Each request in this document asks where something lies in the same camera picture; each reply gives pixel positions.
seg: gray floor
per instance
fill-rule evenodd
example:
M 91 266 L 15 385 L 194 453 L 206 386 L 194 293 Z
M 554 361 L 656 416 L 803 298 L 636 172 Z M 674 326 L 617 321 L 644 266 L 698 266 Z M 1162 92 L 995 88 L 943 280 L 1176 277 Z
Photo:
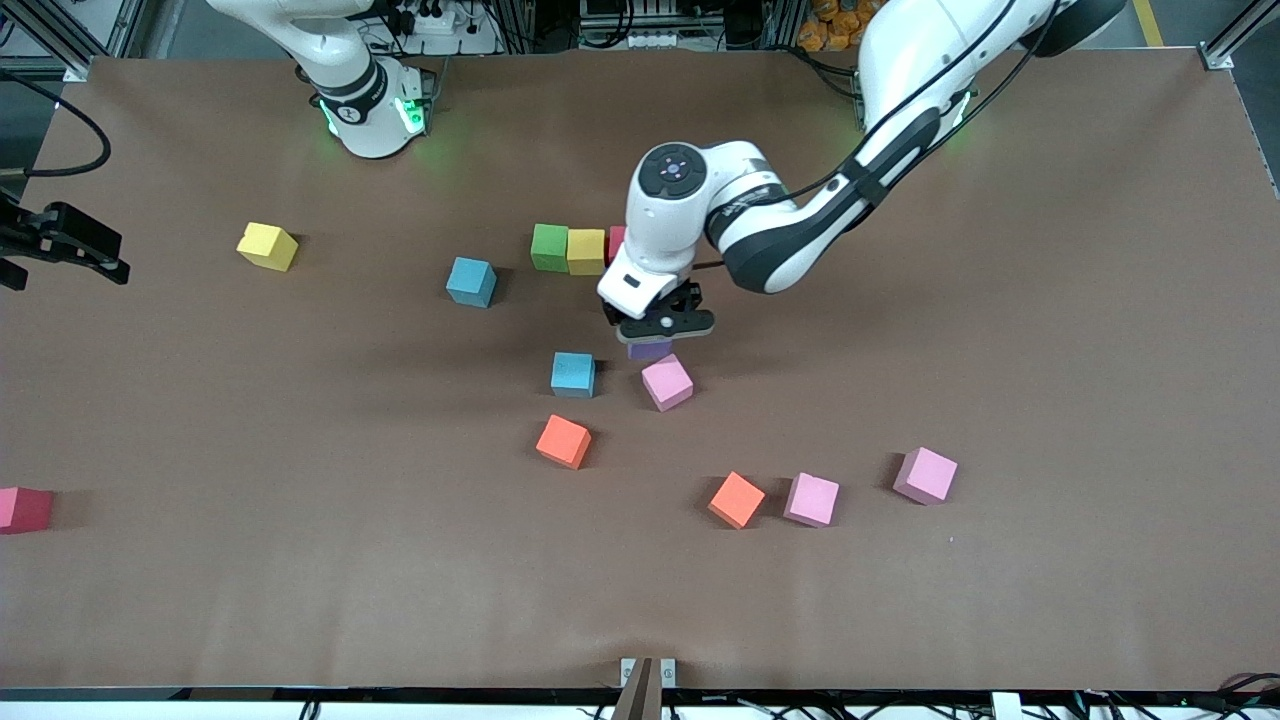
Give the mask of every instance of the gray floor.
M 214 12 L 205 0 L 169 0 L 151 28 L 150 56 L 175 59 L 282 58 L 284 51 L 248 26 Z M 1166 45 L 1210 40 L 1248 0 L 1149 0 Z M 1143 46 L 1132 6 L 1091 47 Z M 1280 22 L 1262 28 L 1235 56 L 1235 79 L 1260 146 L 1280 167 Z M 0 168 L 33 161 L 52 108 L 14 83 L 0 82 Z M 20 192 L 20 184 L 6 186 Z

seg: yellow floor line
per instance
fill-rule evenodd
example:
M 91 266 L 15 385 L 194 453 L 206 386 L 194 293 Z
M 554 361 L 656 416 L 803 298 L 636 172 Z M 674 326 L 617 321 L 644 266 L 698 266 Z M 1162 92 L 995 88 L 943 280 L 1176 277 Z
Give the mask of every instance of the yellow floor line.
M 1160 26 L 1156 24 L 1151 0 L 1133 0 L 1133 9 L 1138 13 L 1138 24 L 1142 26 L 1142 37 L 1147 40 L 1147 47 L 1164 47 L 1165 38 L 1160 35 Z

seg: magenta cube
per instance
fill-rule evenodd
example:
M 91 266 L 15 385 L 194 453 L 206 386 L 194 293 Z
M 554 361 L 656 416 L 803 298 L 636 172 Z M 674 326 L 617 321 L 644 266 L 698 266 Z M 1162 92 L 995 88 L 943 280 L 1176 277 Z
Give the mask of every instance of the magenta cube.
M 635 342 L 627 343 L 627 360 L 658 360 L 671 355 L 672 342 Z
M 941 505 L 947 500 L 955 474 L 955 461 L 920 447 L 902 461 L 893 489 L 922 505 Z
M 618 256 L 618 250 L 622 250 L 622 241 L 627 237 L 626 225 L 613 225 L 609 228 L 609 243 L 604 250 L 604 264 L 609 265 L 613 259 Z
M 654 405 L 666 413 L 694 396 L 694 380 L 675 355 L 668 355 L 640 370 L 644 388 L 649 391 Z
M 28 488 L 0 488 L 0 536 L 33 533 L 49 527 L 54 493 Z
M 791 480 L 791 493 L 782 516 L 812 528 L 826 528 L 831 524 L 831 514 L 836 510 L 836 493 L 840 486 L 831 480 L 800 473 Z

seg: table surface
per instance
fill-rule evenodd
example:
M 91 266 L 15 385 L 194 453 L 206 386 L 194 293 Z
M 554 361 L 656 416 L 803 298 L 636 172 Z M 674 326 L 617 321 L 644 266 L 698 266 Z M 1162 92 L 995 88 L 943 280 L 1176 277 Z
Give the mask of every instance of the table surface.
M 1002 63 L 982 85 L 992 87 Z M 535 222 L 621 222 L 635 163 L 750 138 L 792 186 L 856 141 L 785 55 L 453 63 L 430 138 L 347 155 L 288 63 L 116 61 L 101 170 L 37 181 L 133 279 L 33 266 L 3 310 L 0 684 L 1216 687 L 1280 665 L 1280 204 L 1193 51 L 1033 63 L 794 290 L 707 272 L 699 392 L 658 414 Z M 59 113 L 41 163 L 93 142 Z M 234 251 L 301 237 L 287 274 Z M 454 305 L 454 256 L 500 268 Z M 600 360 L 553 397 L 552 354 Z M 552 413 L 585 468 L 534 451 Z M 951 501 L 888 489 L 960 464 Z M 746 530 L 705 510 L 736 470 Z M 835 525 L 781 519 L 841 483 Z

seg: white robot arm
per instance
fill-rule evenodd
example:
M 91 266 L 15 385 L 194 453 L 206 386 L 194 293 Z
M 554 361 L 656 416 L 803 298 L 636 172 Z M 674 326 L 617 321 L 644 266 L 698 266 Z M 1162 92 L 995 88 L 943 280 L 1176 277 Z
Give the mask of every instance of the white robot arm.
M 776 293 L 795 284 L 842 233 L 959 122 L 974 76 L 1019 41 L 1057 55 L 1101 32 L 1125 0 L 893 0 L 859 51 L 869 131 L 804 206 L 750 142 L 649 151 L 631 177 L 626 238 L 598 292 L 622 342 L 710 332 L 689 282 L 707 234 L 733 282 Z
M 348 15 L 372 0 L 209 0 L 280 45 L 320 95 L 329 132 L 361 158 L 385 158 L 425 132 L 422 70 L 374 58 Z

